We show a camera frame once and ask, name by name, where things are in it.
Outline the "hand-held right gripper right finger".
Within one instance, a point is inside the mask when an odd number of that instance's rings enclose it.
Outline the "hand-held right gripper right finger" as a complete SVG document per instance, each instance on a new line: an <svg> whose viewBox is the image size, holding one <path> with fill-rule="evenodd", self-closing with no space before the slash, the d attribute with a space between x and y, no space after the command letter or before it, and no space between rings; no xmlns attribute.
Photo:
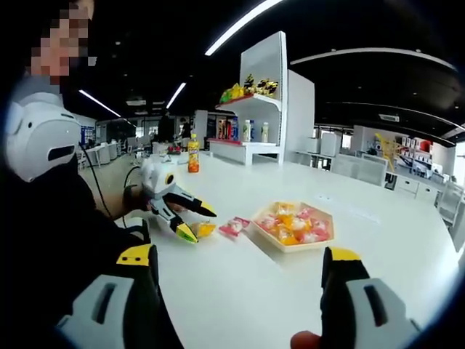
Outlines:
<svg viewBox="0 0 465 349"><path fill-rule="evenodd" d="M348 249L325 248L321 287L321 348L405 348L420 332L405 303Z"/></svg>

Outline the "person's right hand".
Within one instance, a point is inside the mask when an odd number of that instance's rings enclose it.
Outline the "person's right hand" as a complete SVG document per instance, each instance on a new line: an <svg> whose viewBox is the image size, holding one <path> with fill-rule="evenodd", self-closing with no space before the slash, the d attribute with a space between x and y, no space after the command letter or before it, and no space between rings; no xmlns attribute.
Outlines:
<svg viewBox="0 0 465 349"><path fill-rule="evenodd" d="M320 347L320 336L310 331L301 331L292 336L291 349L318 349Z"/></svg>

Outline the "person's left hand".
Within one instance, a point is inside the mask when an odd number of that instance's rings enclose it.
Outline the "person's left hand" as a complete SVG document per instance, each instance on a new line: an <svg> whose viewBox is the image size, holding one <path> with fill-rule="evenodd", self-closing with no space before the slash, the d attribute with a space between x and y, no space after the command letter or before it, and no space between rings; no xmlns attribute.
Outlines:
<svg viewBox="0 0 465 349"><path fill-rule="evenodd" d="M131 212L134 210L149 211L150 198L141 185L127 185L124 188L124 205Z"/></svg>

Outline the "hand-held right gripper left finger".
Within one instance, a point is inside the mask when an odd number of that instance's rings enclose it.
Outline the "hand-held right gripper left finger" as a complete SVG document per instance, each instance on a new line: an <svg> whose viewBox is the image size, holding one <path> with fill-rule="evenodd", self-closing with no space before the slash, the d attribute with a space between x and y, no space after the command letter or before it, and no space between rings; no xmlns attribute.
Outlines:
<svg viewBox="0 0 465 349"><path fill-rule="evenodd" d="M122 252L109 274L77 296L57 330L74 348L181 348L159 287L156 246Z"/></svg>

